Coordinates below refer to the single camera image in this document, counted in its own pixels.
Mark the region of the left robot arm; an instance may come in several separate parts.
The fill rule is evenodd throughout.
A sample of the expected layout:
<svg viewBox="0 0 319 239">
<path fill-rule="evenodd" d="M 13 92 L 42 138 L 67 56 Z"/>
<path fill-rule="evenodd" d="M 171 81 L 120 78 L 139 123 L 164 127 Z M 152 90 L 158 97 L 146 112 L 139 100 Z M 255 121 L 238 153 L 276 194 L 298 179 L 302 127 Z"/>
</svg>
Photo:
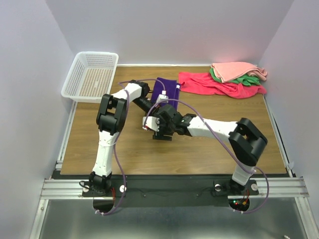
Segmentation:
<svg viewBox="0 0 319 239">
<path fill-rule="evenodd" d="M 128 106 L 136 99 L 145 100 L 149 91 L 146 82 L 131 80 L 118 92 L 102 96 L 96 118 L 99 131 L 98 150 L 88 183 L 89 189 L 99 196 L 106 196 L 111 191 L 112 155 L 125 125 Z"/>
</svg>

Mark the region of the purple towel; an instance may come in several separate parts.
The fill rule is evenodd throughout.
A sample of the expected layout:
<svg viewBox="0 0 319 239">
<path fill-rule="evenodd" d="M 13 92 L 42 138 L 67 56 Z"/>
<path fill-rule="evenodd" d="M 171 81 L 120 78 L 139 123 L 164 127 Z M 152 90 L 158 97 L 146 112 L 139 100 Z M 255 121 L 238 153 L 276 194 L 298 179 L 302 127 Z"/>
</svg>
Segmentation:
<svg viewBox="0 0 319 239">
<path fill-rule="evenodd" d="M 178 100 L 181 84 L 179 84 L 177 80 L 168 80 L 161 77 L 157 77 L 157 81 L 155 81 L 153 93 L 151 95 L 151 102 L 155 103 L 159 94 L 163 91 L 163 86 L 160 83 L 160 81 L 165 86 L 166 95 L 168 96 L 168 98 Z"/>
</svg>

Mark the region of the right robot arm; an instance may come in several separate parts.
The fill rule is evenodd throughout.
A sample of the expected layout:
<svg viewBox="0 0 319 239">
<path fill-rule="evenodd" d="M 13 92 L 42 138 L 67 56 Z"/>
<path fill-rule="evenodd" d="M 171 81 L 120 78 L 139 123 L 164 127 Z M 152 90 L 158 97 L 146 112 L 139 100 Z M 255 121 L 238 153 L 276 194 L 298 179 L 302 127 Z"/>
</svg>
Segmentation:
<svg viewBox="0 0 319 239">
<path fill-rule="evenodd" d="M 182 115 L 169 104 L 153 109 L 143 119 L 143 126 L 154 131 L 154 139 L 170 140 L 177 133 L 219 141 L 236 161 L 229 182 L 234 194 L 241 194 L 247 189 L 247 183 L 268 144 L 267 138 L 247 118 L 239 121 L 204 119 L 198 113 Z"/>
</svg>

